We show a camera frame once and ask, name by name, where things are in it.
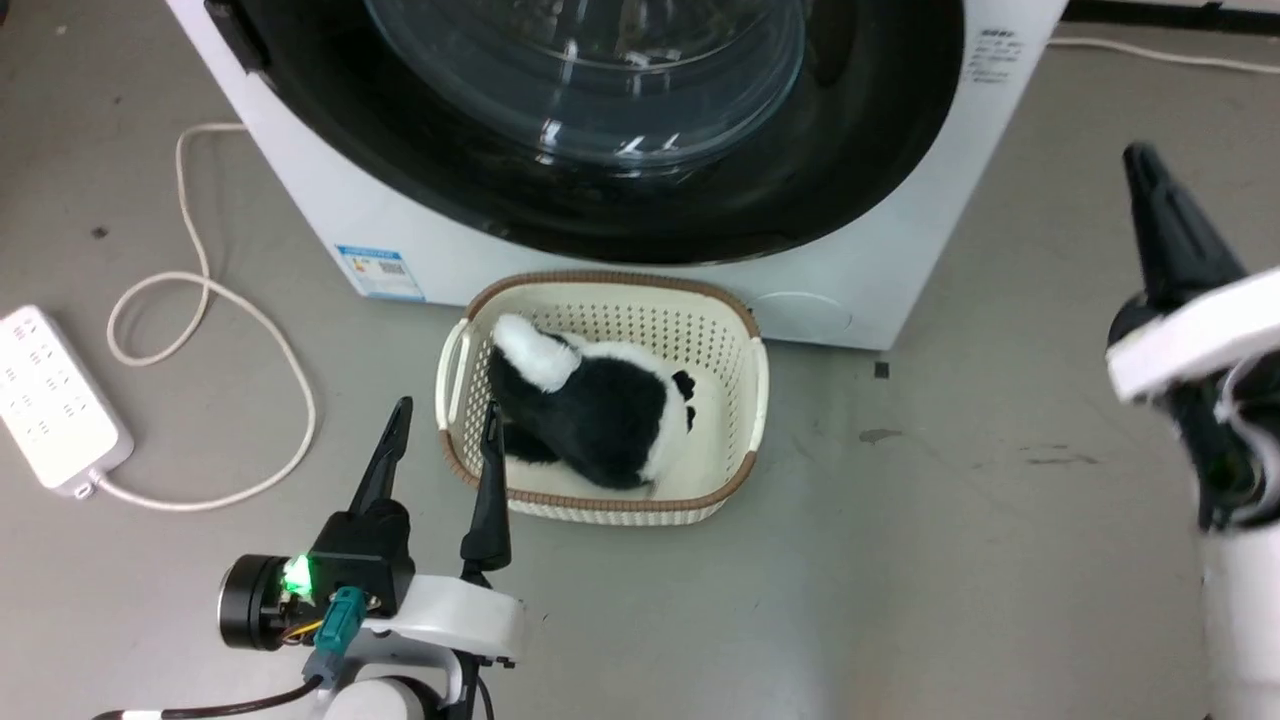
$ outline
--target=gray floor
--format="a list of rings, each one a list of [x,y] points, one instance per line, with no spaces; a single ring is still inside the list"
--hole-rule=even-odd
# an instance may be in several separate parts
[[[1265,40],[1117,35],[1280,63]],[[774,346],[760,464],[709,521],[513,519],[516,562],[494,579],[536,629],[526,664],[489,674],[498,716],[1201,717],[1187,470],[1160,420],[1112,401],[1102,365],[1137,282],[1119,152],[1155,140],[1261,268],[1280,263],[1277,113],[1280,79],[1051,53],[892,379],[868,355]],[[302,424],[275,346],[227,302],[152,369],[104,341],[124,288],[195,268],[172,146],[227,118],[159,0],[18,0],[0,29],[0,310],[36,302],[61,322],[138,437],[116,479],[175,498],[264,477]],[[282,487],[197,516],[59,500],[0,442],[6,716],[291,687],[298,655],[220,644],[218,580],[239,553],[306,547],[394,398],[431,396],[456,310],[357,299],[247,138],[202,140],[191,165],[216,275],[292,337],[323,427]],[[148,296],[131,346],[168,343],[192,296]],[[872,429],[902,434],[858,439]],[[472,493],[425,414],[399,477],[420,570],[453,573]]]

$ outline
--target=washing machine door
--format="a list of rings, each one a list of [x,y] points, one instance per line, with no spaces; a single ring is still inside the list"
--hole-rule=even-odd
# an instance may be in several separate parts
[[[963,0],[207,0],[228,45],[390,187],[540,250],[778,252],[933,143]]]

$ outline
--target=power strip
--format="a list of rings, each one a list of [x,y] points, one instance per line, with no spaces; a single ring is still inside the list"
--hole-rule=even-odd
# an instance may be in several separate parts
[[[0,418],[40,484],[59,495],[93,495],[133,452],[93,378],[33,305],[0,320]]]

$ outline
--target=white washing machine body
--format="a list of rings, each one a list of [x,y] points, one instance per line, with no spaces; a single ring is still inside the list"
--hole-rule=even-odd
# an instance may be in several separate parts
[[[892,346],[906,322],[1065,5],[1065,0],[964,1],[960,78],[936,140],[887,197],[851,223],[760,258],[643,266],[532,250],[402,195],[321,140],[259,74],[247,73],[204,3],[168,1],[298,209],[361,295],[465,305],[489,283],[518,273],[649,272],[730,290],[753,309],[767,337],[872,350]],[[387,274],[376,274],[379,259],[390,264],[384,266]]]

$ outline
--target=basket bottom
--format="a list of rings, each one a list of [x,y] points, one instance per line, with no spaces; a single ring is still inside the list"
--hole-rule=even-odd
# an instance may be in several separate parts
[[[696,411],[694,429],[675,470],[658,480],[657,488],[602,488],[563,462],[530,465],[513,459],[507,460],[507,487],[582,500],[692,500],[716,492],[736,469],[736,464],[730,466],[727,447],[730,436],[726,423],[731,414],[719,378],[703,368],[685,369],[696,383],[694,398],[689,402]]]

